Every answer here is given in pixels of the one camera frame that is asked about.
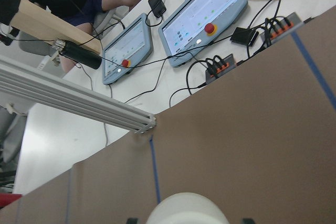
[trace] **power adapter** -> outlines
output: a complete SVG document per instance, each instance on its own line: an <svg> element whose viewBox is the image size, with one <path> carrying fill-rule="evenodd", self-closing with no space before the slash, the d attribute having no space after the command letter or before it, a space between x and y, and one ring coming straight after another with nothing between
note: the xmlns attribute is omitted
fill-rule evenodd
<svg viewBox="0 0 336 224"><path fill-rule="evenodd" d="M231 41L234 43L238 43L244 46L253 46L256 41L259 32L252 31L251 29L237 27L234 33L231 36Z"/></svg>
<svg viewBox="0 0 336 224"><path fill-rule="evenodd" d="M160 18L167 10L162 0L148 0L148 3L156 18Z"/></svg>

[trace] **white cylindrical object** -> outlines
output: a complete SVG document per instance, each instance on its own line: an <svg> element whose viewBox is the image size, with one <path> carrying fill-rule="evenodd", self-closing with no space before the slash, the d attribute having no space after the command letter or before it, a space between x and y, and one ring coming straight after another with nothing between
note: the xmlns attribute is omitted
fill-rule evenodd
<svg viewBox="0 0 336 224"><path fill-rule="evenodd" d="M162 201L146 224L229 224L222 211L199 194L180 193Z"/></svg>

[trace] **blue tape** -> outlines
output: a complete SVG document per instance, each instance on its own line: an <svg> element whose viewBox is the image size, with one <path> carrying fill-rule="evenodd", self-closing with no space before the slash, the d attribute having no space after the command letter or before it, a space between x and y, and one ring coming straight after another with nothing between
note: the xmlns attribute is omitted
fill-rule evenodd
<svg viewBox="0 0 336 224"><path fill-rule="evenodd" d="M306 49L306 47L302 43L302 41L299 38L298 34L294 31L294 32L291 33L291 35L292 35L292 37L293 37L293 39L294 39L297 47L301 51L303 57L305 58L308 66L310 67L310 70L315 75L316 79L318 80L318 82L320 83L322 89L324 90L325 94L327 95L329 101L331 102L332 106L336 110L336 97L335 97L335 94L332 92L332 89L329 87L327 81L325 80L325 78L321 74L319 68L315 64L314 60L311 58L310 54L308 53L308 50Z"/></svg>
<svg viewBox="0 0 336 224"><path fill-rule="evenodd" d="M69 223L70 219L70 195L71 195L71 181L73 177L74 168L72 167L69 171L69 180L68 180L68 194L67 194L67 212L65 214L65 223Z"/></svg>
<svg viewBox="0 0 336 224"><path fill-rule="evenodd" d="M157 167L156 167L156 157L155 157L155 149L154 149L154 143L153 143L153 135L151 136L149 143L151 145L151 151L152 151L152 161L153 161L153 171L154 171L154 180L155 180L155 190L156 190L156 200L159 204L161 202L161 196L160 196L160 187L159 187L159 177L157 175Z"/></svg>
<svg viewBox="0 0 336 224"><path fill-rule="evenodd" d="M19 215L20 215L20 212L21 212L21 202L22 202L22 199L18 199L18 204L17 204L17 209L16 209L16 215L15 215L15 224L18 224L18 221L19 221Z"/></svg>

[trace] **black cylinder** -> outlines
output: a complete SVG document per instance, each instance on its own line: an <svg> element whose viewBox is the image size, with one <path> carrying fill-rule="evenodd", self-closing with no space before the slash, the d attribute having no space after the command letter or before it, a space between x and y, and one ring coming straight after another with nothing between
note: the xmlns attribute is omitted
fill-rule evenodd
<svg viewBox="0 0 336 224"><path fill-rule="evenodd" d="M72 41L65 40L65 46L61 54L93 69L98 69L101 65L101 57L99 55L76 45Z"/></svg>

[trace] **red emergency stop button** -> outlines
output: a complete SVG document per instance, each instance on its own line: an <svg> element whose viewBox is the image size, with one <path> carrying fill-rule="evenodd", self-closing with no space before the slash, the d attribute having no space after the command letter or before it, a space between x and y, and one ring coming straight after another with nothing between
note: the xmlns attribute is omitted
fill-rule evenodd
<svg viewBox="0 0 336 224"><path fill-rule="evenodd" d="M214 35L217 31L217 26L212 24L212 23L208 23L206 24L206 26L204 27L205 32L211 36Z"/></svg>
<svg viewBox="0 0 336 224"><path fill-rule="evenodd" d="M131 61L130 60L123 60L121 65L125 68L129 67L131 65Z"/></svg>

